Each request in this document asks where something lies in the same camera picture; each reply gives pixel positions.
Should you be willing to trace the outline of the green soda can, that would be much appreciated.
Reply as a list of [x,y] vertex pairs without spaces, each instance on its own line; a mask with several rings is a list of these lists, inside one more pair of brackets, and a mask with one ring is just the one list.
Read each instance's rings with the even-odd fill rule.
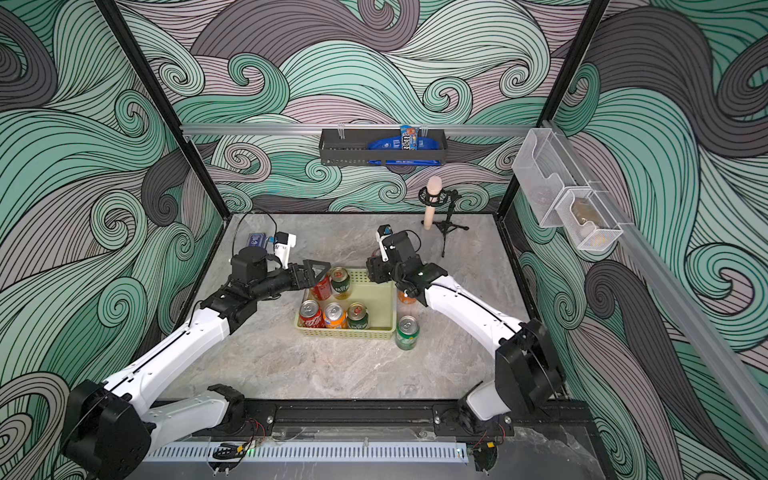
[[395,334],[396,345],[401,350],[412,350],[417,343],[420,327],[412,316],[403,316],[398,320]]

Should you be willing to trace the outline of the green gold-top can front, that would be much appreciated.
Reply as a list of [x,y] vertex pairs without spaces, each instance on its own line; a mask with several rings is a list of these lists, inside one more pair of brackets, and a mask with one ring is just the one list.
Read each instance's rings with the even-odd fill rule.
[[347,309],[347,326],[354,330],[365,330],[369,326],[367,307],[360,302],[353,302]]

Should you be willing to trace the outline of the orange soda can back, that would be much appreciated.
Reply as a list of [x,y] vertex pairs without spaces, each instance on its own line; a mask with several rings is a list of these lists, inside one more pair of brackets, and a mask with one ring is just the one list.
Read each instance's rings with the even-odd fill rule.
[[416,303],[417,300],[415,298],[409,297],[406,292],[398,291],[398,298],[399,301],[403,304],[409,305]]

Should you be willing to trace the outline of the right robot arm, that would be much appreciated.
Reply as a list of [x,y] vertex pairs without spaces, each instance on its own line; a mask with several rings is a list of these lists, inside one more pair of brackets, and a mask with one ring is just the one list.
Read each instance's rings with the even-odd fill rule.
[[562,364],[543,323],[503,313],[439,265],[423,262],[407,232],[384,224],[376,238],[379,254],[366,261],[369,279],[392,281],[399,292],[446,316],[493,356],[494,380],[473,387],[458,402],[469,428],[500,415],[532,414],[561,391]]

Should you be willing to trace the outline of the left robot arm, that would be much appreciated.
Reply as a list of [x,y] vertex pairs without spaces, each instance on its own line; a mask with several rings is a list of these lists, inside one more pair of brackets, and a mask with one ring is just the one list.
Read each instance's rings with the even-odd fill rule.
[[231,274],[190,319],[147,353],[101,382],[85,380],[69,394],[60,453],[97,479],[124,479],[151,452],[202,430],[246,427],[244,396],[223,384],[186,400],[154,403],[208,350],[236,332],[259,303],[316,286],[330,263],[291,263],[289,247],[274,253],[245,247]]

